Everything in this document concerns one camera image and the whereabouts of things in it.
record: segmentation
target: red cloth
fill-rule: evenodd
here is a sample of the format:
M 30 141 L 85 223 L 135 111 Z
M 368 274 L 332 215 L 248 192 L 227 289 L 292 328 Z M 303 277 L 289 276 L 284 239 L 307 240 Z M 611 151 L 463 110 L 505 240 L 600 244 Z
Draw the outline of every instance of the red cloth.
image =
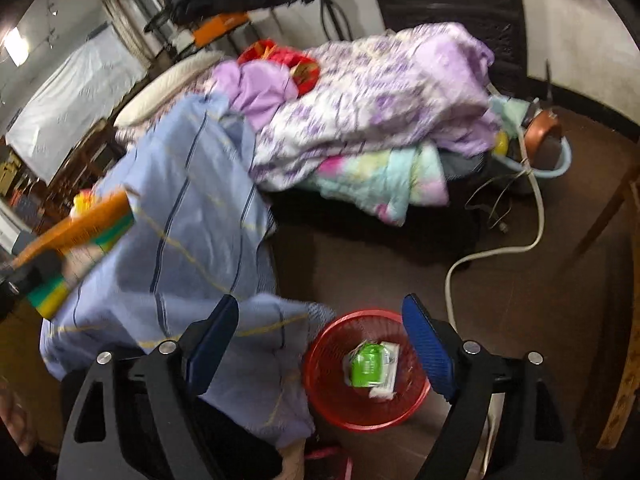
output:
M 279 46 L 273 40 L 260 40 L 252 44 L 238 58 L 238 64 L 255 59 L 267 59 L 288 66 L 299 96 L 311 92 L 320 78 L 320 66 L 315 59 L 294 48 Z

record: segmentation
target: wooden door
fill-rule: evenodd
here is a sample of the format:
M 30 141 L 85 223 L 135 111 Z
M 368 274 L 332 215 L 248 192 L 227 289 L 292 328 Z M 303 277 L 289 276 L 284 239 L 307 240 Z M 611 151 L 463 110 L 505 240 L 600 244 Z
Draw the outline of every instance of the wooden door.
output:
M 421 23 L 459 22 L 495 54 L 492 82 L 510 95 L 525 96 L 527 36 L 522 0 L 378 0 L 393 30 Z

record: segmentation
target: white pillow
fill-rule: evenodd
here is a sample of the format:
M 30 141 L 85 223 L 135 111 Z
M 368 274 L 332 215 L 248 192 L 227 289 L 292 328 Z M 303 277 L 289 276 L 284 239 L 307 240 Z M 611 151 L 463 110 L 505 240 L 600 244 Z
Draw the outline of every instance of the white pillow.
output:
M 219 50 L 201 50 L 173 65 L 145 86 L 118 114 L 114 125 L 117 128 L 135 126 L 151 117 L 180 89 L 199 76 L 224 56 Z

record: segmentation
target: person's hand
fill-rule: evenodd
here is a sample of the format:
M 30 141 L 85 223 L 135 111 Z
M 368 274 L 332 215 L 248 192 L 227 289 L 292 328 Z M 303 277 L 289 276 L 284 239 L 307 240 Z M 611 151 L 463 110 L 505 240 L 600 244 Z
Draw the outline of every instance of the person's hand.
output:
M 30 413 L 3 378 L 0 378 L 0 418 L 20 451 L 28 455 L 36 445 L 38 435 Z

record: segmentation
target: white cable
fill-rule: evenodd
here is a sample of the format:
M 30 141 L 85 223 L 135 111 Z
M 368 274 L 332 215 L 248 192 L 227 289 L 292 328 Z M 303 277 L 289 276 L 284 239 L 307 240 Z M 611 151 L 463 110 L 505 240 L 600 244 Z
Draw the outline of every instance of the white cable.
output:
M 518 131 L 518 142 L 520 143 L 520 153 L 523 156 L 523 160 L 522 160 L 522 165 L 524 166 L 524 170 L 521 171 L 520 173 L 516 174 L 513 178 L 513 180 L 510 182 L 509 186 L 519 177 L 526 175 L 527 178 L 529 179 L 529 182 L 531 184 L 531 188 L 533 189 L 533 195 L 536 199 L 536 206 L 538 208 L 538 235 L 536 236 L 536 239 L 533 241 L 533 243 L 527 245 L 527 246 L 515 246 L 515 247 L 500 247 L 497 249 L 491 249 L 488 251 L 481 251 L 479 253 L 475 253 L 475 254 L 470 254 L 469 256 L 465 256 L 464 258 L 460 258 L 458 261 L 456 261 L 451 268 L 449 269 L 449 272 L 447 273 L 447 277 L 445 278 L 444 281 L 444 299 L 445 299 L 445 303 L 447 306 L 447 319 L 449 321 L 449 324 L 453 327 L 454 330 L 456 330 L 456 332 L 458 331 L 458 327 L 456 325 L 456 318 L 454 316 L 453 313 L 453 300 L 451 299 L 451 276 L 453 275 L 453 271 L 456 270 L 456 267 L 465 263 L 465 262 L 472 262 L 474 260 L 481 260 L 483 258 L 488 258 L 489 256 L 497 256 L 498 254 L 521 254 L 521 253 L 526 253 L 527 251 L 532 250 L 536 245 L 538 245 L 540 243 L 540 240 L 542 240 L 542 234 L 545 231 L 545 205 L 542 202 L 542 194 L 540 193 L 540 186 L 538 185 L 538 181 L 536 180 L 536 176 L 533 174 L 533 169 L 531 168 L 531 164 L 529 161 L 529 157 L 527 156 L 527 149 L 526 146 L 524 144 L 524 131 L 523 129 L 518 126 L 517 127 L 517 131 Z M 478 191 L 480 191 L 480 189 L 482 189 L 484 186 L 486 186 L 487 183 L 482 184 L 481 187 L 479 187 L 475 193 L 473 193 L 472 197 L 473 198 L 476 193 Z M 498 197 L 498 200 L 495 202 L 494 205 L 494 209 L 492 210 L 495 211 L 495 207 L 497 206 L 497 203 L 499 202 L 500 198 L 502 197 L 502 195 L 505 193 L 506 188 L 502 191 L 502 193 L 500 194 L 500 196 Z M 489 463 L 489 456 L 491 454 L 491 447 L 492 447 L 492 442 L 494 440 L 494 435 L 495 435 L 495 423 L 496 423 L 496 407 L 493 401 L 494 397 L 492 396 L 492 401 L 489 404 L 489 411 L 487 413 L 487 421 L 488 421 L 488 426 L 489 426 L 489 434 L 487 436 L 487 441 L 486 441 L 486 449 L 484 450 L 484 456 L 482 457 L 482 476 L 484 476 L 486 474 L 486 470 L 487 470 L 487 466 Z

